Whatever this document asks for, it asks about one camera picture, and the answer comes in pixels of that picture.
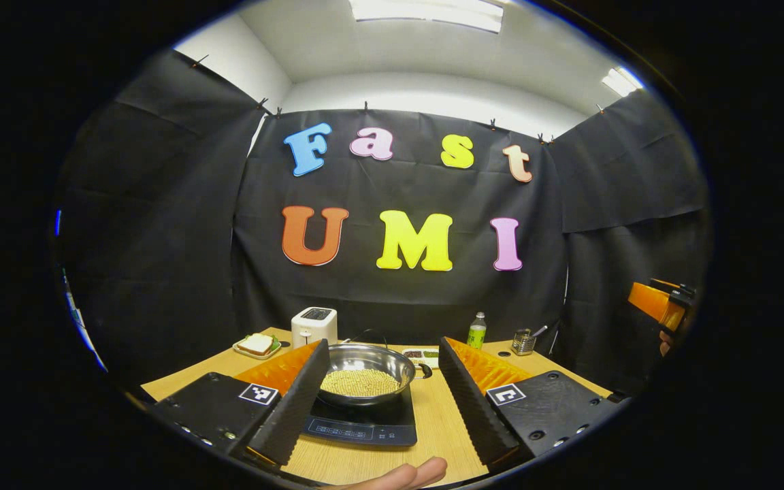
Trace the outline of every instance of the water bottle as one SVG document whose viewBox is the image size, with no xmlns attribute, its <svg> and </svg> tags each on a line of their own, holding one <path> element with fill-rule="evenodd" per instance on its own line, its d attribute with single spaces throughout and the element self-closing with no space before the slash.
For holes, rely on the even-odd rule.
<svg viewBox="0 0 784 490">
<path fill-rule="evenodd" d="M 483 339 L 486 338 L 486 316 L 482 311 L 477 311 L 474 322 L 470 323 L 468 331 L 468 345 L 473 348 L 482 348 Z"/>
</svg>

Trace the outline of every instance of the human hand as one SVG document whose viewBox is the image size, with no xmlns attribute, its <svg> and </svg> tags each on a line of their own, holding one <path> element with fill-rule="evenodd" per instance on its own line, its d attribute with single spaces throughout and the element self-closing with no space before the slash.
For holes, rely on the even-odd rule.
<svg viewBox="0 0 784 490">
<path fill-rule="evenodd" d="M 419 468 L 404 464 L 388 474 L 371 478 L 371 480 L 351 485 L 320 487 L 320 490 L 416 490 L 440 481 L 446 476 L 446 468 L 446 460 L 435 456 L 424 462 Z"/>
<path fill-rule="evenodd" d="M 662 357 L 665 357 L 667 351 L 673 347 L 673 338 L 667 335 L 664 331 L 659 331 L 659 338 L 661 339 L 661 345 L 659 345 L 659 352 L 661 353 Z"/>
</svg>

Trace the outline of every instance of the ceiling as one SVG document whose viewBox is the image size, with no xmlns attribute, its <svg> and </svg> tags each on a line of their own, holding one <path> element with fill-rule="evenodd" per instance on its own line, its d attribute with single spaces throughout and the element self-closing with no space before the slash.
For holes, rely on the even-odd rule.
<svg viewBox="0 0 784 490">
<path fill-rule="evenodd" d="M 601 83 L 618 65 L 584 34 L 529 4 L 504 6 L 500 34 L 418 20 L 355 22 L 348 0 L 264 0 L 240 16 L 293 83 L 377 71 L 477 78 L 583 114 L 619 99 Z"/>
</svg>

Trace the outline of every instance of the bread slice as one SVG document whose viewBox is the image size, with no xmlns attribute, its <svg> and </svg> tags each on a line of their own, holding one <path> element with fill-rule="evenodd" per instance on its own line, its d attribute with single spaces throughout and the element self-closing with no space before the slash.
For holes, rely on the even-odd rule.
<svg viewBox="0 0 784 490">
<path fill-rule="evenodd" d="M 274 339 L 271 338 L 271 336 L 255 333 L 250 337 L 238 342 L 238 348 L 246 350 L 248 353 L 254 354 L 256 356 L 264 356 L 265 354 L 268 354 L 268 351 L 271 350 L 271 345 L 273 343 Z"/>
</svg>

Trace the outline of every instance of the clip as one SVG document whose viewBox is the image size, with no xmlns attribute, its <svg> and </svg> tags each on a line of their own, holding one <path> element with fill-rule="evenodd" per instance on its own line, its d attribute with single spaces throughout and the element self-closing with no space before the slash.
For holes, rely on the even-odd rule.
<svg viewBox="0 0 784 490">
<path fill-rule="evenodd" d="M 202 57 L 202 59 L 199 59 L 199 61 L 196 61 L 195 63 L 193 63 L 193 65 L 192 65 L 192 66 L 190 66 L 190 68 L 196 68 L 196 66 L 198 66 L 198 65 L 199 65 L 199 63 L 201 63 L 202 61 L 204 61 L 204 59 L 205 59 L 205 58 L 207 58 L 208 56 L 211 56 L 211 55 L 209 55 L 209 54 L 206 54 L 205 56 L 203 56 L 203 57 Z"/>
</svg>

